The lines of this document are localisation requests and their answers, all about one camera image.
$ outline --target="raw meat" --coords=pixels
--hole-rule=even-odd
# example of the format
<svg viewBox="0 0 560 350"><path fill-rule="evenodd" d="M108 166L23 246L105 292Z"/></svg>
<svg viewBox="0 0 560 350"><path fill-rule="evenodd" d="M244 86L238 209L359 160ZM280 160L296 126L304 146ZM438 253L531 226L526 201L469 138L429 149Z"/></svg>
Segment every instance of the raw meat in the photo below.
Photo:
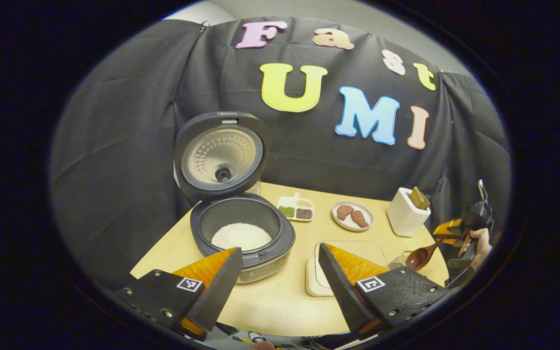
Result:
<svg viewBox="0 0 560 350"><path fill-rule="evenodd" d="M351 213L351 219L361 228L366 228L368 226L367 221L364 219L364 215L359 210L354 210Z"/></svg>
<svg viewBox="0 0 560 350"><path fill-rule="evenodd" d="M338 209L336 209L336 217L338 217L338 219L340 220L344 220L345 217L347 217L347 215L351 214L352 212L353 212L352 206L347 206L343 204L342 206L339 206Z"/></svg>

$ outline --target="rice cooker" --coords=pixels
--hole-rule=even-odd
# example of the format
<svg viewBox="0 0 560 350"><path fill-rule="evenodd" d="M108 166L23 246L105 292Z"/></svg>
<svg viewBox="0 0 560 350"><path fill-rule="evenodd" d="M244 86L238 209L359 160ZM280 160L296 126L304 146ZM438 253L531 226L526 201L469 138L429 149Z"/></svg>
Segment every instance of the rice cooker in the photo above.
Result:
<svg viewBox="0 0 560 350"><path fill-rule="evenodd" d="M250 283L280 271L295 242L295 230L265 198L245 193L260 179L271 131L248 113L219 111L199 115L180 129L174 146L174 178L195 202L193 239L206 256L224 250L211 243L220 228L251 224L271 236L267 244L242 251L237 283Z"/></svg>

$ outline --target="white utensil holder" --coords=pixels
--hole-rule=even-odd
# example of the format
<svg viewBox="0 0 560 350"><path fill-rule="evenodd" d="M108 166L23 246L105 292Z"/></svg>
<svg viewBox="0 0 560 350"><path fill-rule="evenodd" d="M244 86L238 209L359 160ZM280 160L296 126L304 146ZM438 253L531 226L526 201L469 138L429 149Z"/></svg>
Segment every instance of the white utensil holder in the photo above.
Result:
<svg viewBox="0 0 560 350"><path fill-rule="evenodd" d="M396 235L413 237L431 215L431 209L418 209L409 199L411 189L399 188L386 213Z"/></svg>

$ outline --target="wooden ladle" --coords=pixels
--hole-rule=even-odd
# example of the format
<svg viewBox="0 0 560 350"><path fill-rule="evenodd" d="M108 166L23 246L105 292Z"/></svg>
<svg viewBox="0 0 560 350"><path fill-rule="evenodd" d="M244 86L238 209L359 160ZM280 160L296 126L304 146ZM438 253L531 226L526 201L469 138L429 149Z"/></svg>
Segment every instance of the wooden ladle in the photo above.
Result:
<svg viewBox="0 0 560 350"><path fill-rule="evenodd" d="M440 243L442 242L444 242L444 237L442 237L440 241L437 241L430 246L425 246L423 248L414 250L414 252L410 253L405 260L406 266L414 271L422 269L431 260L431 256L434 254L434 250L436 250L438 245L440 245Z"/></svg>

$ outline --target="wooden table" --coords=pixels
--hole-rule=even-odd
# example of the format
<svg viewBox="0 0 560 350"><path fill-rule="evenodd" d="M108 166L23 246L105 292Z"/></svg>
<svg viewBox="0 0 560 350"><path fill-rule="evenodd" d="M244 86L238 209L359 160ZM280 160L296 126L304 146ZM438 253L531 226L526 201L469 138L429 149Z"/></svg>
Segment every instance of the wooden table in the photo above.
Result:
<svg viewBox="0 0 560 350"><path fill-rule="evenodd" d="M348 332L334 297L311 297L305 291L305 267L321 241L374 241L382 247L391 262L405 250L414 250L434 243L424 226L414 237L393 233L387 219L389 202L349 197L264 183L261 195L275 205L278 198L299 193L314 203L315 217L310 222L291 221L296 239L285 266L273 276L250 284L238 284L228 298L218 322L244 330L281 336L320 336ZM333 220L333 204L339 201L358 202L371 210L373 226L364 232L341 228ZM204 256L198 251L189 223L188 212L160 239L131 270L139 279L151 270L172 272L198 261ZM444 286L449 273L440 250L420 274Z"/></svg>

